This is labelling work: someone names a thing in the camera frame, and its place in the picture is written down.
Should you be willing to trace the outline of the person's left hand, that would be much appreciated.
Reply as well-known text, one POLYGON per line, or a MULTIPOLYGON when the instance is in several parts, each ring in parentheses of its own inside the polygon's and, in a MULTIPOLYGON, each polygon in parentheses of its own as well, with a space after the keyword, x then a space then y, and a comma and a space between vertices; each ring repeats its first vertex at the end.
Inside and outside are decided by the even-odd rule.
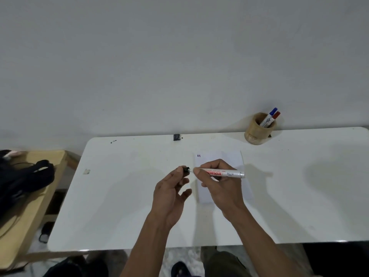
POLYGON ((177 202, 177 193, 181 194, 182 187, 189 183, 189 173, 184 174, 182 167, 185 166, 171 171, 154 189, 149 218, 168 231, 179 221, 184 208, 184 204, 177 202))

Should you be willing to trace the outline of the person's right hand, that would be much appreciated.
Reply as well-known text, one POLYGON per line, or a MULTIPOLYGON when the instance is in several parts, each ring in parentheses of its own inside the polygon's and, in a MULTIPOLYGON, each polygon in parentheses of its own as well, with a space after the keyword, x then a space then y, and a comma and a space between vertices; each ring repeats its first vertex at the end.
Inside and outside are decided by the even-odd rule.
MULTIPOLYGON (((200 168, 235 170, 222 159, 204 163, 200 168)), ((230 177, 215 177, 216 189, 209 190, 215 205, 222 211, 224 217, 233 222, 237 213, 246 208, 242 196, 241 179, 230 177)))

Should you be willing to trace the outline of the white marker pen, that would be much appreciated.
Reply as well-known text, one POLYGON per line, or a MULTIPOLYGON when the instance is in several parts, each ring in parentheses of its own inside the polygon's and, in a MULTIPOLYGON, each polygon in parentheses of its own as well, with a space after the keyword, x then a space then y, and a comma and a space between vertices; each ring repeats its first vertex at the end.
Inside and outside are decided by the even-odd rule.
POLYGON ((213 169, 213 168, 201 168, 207 172, 211 177, 230 177, 230 178, 245 178, 245 172, 239 170, 229 169, 213 169))

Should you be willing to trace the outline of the person's left forearm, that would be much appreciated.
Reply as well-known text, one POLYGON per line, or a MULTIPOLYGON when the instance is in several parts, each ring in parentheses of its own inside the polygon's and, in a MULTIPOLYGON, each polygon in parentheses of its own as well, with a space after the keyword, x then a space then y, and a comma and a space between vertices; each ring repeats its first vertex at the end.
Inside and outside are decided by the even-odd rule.
POLYGON ((150 212, 120 277, 159 277, 171 226, 150 212))

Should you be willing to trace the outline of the person's right forearm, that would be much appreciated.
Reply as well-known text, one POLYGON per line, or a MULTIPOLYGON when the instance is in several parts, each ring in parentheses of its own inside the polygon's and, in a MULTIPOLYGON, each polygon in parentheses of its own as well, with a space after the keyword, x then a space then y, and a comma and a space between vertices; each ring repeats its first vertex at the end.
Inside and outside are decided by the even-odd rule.
POLYGON ((233 225, 259 277, 310 277, 288 258, 245 205, 223 211, 233 225))

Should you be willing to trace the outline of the white paper sheet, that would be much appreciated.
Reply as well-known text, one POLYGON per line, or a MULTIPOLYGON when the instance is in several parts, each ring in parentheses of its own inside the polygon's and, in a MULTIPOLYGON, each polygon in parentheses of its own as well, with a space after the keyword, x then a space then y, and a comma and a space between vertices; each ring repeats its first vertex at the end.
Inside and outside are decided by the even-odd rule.
MULTIPOLYGON (((194 166, 200 167, 201 164, 213 161, 216 159, 223 159, 230 166, 238 171, 244 172, 244 163, 240 151, 213 151, 196 153, 194 158, 194 166)), ((245 200, 252 200, 254 198, 251 186, 246 178, 241 178, 242 196, 245 200)), ((207 188, 201 186, 201 181, 197 180, 197 195, 200 204, 213 204, 210 192, 207 188)))

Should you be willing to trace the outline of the round wooden pen holder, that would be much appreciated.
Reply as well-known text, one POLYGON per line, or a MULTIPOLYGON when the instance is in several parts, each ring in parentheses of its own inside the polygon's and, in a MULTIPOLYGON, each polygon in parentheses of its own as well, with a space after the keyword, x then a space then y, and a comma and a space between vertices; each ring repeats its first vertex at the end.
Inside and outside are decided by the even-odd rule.
POLYGON ((266 113, 256 113, 253 115, 244 133, 246 141, 253 145, 261 145, 272 138, 271 134, 276 129, 277 122, 274 121, 267 128, 260 126, 260 123, 267 116, 266 113))

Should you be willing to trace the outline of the dark blue shoe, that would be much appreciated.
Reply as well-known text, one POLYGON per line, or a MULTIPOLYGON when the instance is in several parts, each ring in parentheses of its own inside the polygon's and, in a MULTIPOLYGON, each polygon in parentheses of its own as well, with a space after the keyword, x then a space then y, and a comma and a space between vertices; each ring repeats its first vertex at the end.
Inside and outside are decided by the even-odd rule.
POLYGON ((192 277, 192 274, 190 273, 189 269, 182 261, 176 262, 172 266, 170 273, 171 273, 170 277, 192 277))

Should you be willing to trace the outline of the olive trousers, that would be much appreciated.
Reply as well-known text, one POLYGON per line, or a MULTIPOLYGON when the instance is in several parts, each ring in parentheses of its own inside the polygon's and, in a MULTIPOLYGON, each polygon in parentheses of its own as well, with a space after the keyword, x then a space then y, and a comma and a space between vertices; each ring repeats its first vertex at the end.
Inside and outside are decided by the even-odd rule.
POLYGON ((200 259, 205 277, 252 277, 237 256, 227 251, 218 251, 216 246, 201 247, 200 259))

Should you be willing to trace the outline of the blue-capped white marker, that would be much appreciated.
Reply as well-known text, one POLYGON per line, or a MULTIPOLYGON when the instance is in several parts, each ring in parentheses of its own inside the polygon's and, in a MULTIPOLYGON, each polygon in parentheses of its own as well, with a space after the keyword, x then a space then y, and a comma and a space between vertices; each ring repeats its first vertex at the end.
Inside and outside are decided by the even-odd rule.
POLYGON ((267 114, 267 116, 260 123, 260 126, 261 127, 265 127, 265 125, 267 125, 267 123, 270 121, 270 119, 272 118, 272 116, 277 112, 277 110, 278 109, 275 107, 272 111, 270 111, 269 114, 267 114))

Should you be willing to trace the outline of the red-capped white marker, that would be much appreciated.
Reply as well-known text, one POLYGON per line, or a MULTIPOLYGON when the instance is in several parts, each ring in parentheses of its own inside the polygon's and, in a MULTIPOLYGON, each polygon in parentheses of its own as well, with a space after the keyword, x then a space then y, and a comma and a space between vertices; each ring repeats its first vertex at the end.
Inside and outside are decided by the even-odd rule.
POLYGON ((280 112, 279 111, 277 111, 273 116, 272 116, 272 118, 270 119, 270 121, 267 123, 267 125, 265 125, 265 127, 264 128, 269 128, 272 124, 273 124, 273 122, 279 117, 279 115, 280 115, 280 112))

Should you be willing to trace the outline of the black floor bag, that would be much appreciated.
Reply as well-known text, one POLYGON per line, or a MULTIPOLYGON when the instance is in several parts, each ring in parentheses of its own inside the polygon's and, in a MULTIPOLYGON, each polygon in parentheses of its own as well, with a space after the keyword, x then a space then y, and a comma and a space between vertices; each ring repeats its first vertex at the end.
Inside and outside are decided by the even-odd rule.
POLYGON ((109 271, 101 257, 73 256, 50 267, 42 277, 109 277, 109 271))

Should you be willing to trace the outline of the dark bulky object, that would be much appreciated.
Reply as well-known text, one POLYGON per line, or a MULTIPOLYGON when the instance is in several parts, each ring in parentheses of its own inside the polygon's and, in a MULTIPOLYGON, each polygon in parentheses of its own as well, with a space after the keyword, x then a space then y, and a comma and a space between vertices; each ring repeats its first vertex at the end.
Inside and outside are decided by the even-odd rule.
POLYGON ((303 243, 312 271, 323 277, 369 277, 369 240, 303 243))

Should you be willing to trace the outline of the light wooden side table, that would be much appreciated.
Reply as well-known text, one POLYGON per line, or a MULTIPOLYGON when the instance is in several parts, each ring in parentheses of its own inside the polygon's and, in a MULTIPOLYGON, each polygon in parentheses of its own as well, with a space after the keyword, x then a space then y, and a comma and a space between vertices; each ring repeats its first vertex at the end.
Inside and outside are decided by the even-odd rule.
POLYGON ((26 151, 10 160, 14 168, 25 168, 41 160, 55 167, 54 181, 44 189, 26 196, 0 220, 0 274, 22 265, 57 258, 81 256, 76 251, 28 253, 38 228, 55 222, 57 214, 46 214, 66 167, 76 170, 78 160, 65 150, 26 151))

